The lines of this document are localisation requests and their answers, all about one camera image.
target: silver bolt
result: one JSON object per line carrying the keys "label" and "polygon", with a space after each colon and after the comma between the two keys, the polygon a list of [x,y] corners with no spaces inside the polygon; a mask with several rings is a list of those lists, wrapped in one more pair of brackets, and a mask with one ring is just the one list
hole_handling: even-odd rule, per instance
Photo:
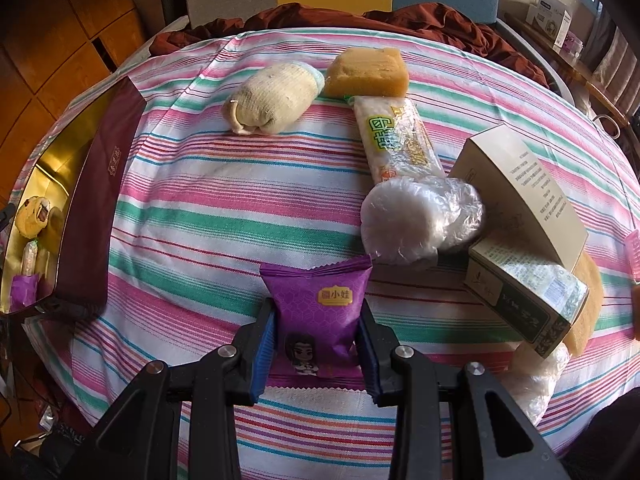
{"label": "silver bolt", "polygon": [[472,375],[482,375],[484,374],[484,366],[478,361],[471,361],[466,364],[466,371]]}
{"label": "silver bolt", "polygon": [[238,352],[238,350],[233,345],[224,345],[218,348],[218,355],[220,357],[233,357],[236,355],[236,352]]}
{"label": "silver bolt", "polygon": [[404,359],[408,359],[412,355],[414,355],[414,349],[407,345],[396,346],[394,350],[398,357],[402,357]]}
{"label": "silver bolt", "polygon": [[145,366],[145,372],[148,374],[159,374],[164,369],[164,363],[162,361],[151,361]]}

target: beige sock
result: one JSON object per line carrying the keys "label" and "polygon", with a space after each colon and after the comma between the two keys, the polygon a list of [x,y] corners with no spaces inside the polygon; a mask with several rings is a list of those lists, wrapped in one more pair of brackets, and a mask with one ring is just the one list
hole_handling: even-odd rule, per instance
{"label": "beige sock", "polygon": [[247,79],[225,102],[222,115],[235,134],[276,135],[294,123],[324,87],[324,77],[306,63],[281,63]]}

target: barcode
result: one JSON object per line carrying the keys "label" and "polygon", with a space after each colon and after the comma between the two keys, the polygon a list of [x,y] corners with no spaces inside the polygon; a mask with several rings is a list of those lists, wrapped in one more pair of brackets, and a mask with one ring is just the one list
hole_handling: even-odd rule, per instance
{"label": "barcode", "polygon": [[551,306],[561,306],[564,303],[566,295],[566,285],[560,280],[553,280],[545,291],[545,300]]}

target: purple snack packet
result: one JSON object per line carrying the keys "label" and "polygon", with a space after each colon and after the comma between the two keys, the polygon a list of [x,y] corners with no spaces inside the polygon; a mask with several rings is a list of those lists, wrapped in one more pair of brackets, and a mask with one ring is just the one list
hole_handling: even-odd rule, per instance
{"label": "purple snack packet", "polygon": [[352,345],[370,273],[369,255],[309,270],[260,266],[278,309],[273,376],[361,376]]}
{"label": "purple snack packet", "polygon": [[36,302],[39,279],[39,274],[32,274],[31,276],[16,274],[14,276],[11,282],[11,291],[9,292],[9,312],[16,312]]}

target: cartoon character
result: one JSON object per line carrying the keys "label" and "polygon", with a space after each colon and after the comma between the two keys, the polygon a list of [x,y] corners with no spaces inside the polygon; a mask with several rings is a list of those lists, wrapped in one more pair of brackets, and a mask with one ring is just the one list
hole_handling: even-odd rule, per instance
{"label": "cartoon character", "polygon": [[292,332],[287,335],[284,351],[298,375],[317,375],[316,342],[309,334]]}

